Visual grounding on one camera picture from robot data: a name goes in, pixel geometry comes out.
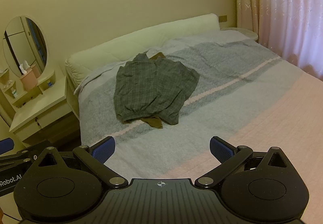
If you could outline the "green plaid shorts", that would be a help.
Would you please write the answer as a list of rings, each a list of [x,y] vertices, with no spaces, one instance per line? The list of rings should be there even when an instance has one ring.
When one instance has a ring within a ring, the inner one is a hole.
[[[197,71],[179,61],[160,56],[150,59],[140,53],[117,71],[113,96],[116,117],[122,123],[156,118],[176,125],[199,78]]]

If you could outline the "cream vanity dresser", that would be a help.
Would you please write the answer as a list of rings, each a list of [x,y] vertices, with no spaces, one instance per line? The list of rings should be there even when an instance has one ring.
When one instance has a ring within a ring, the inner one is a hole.
[[[17,148],[43,139],[57,142],[79,131],[77,99],[57,68],[47,67],[30,91],[9,68],[1,70],[1,97],[1,138],[12,138]]]

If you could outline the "pink tissue box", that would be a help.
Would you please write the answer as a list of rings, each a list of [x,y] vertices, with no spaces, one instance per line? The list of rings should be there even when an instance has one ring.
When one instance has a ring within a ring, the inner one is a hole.
[[[26,60],[19,66],[20,71],[22,72],[22,76],[20,77],[20,81],[22,82],[24,89],[26,91],[32,90],[38,84],[38,78],[41,76],[41,73],[38,67],[35,64],[31,66],[28,64]]]

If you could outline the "olive brown garment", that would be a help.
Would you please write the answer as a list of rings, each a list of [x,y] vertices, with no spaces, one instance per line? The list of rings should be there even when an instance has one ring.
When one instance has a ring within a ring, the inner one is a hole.
[[[154,56],[150,57],[149,59],[157,60],[158,58],[165,58],[165,56],[163,55],[163,53],[159,52]],[[140,118],[140,120],[153,128],[157,128],[157,129],[163,128],[162,121],[158,116],[142,117]]]

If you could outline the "oval vanity mirror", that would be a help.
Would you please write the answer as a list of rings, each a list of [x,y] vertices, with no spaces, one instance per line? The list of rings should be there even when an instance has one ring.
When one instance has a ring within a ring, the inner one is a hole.
[[[24,70],[33,69],[40,77],[47,64],[47,47],[40,28],[25,16],[13,18],[4,31],[3,52],[10,70],[21,77]]]

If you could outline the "cream padded headboard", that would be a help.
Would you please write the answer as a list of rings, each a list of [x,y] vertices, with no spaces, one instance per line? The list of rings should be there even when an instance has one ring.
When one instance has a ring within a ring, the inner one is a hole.
[[[89,73],[106,64],[127,61],[146,49],[163,46],[169,40],[210,30],[220,30],[218,16],[215,14],[147,27],[79,51],[69,56],[65,62],[70,85],[76,88]]]

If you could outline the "round white bedside table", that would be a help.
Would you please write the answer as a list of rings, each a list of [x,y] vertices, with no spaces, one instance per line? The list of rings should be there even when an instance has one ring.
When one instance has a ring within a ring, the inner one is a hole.
[[[247,36],[248,38],[254,41],[258,41],[258,34],[245,28],[227,27],[227,28],[222,28],[221,30],[234,30],[234,31],[240,32],[241,34]]]

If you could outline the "pink window curtain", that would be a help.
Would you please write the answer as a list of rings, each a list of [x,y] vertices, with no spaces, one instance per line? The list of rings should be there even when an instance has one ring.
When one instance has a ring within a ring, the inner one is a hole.
[[[322,79],[322,0],[237,0],[237,26],[261,45]]]

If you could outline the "wall socket plate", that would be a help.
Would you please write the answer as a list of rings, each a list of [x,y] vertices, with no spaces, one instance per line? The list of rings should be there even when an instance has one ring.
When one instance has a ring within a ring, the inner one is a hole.
[[[218,17],[219,23],[227,22],[227,15],[221,15]]]

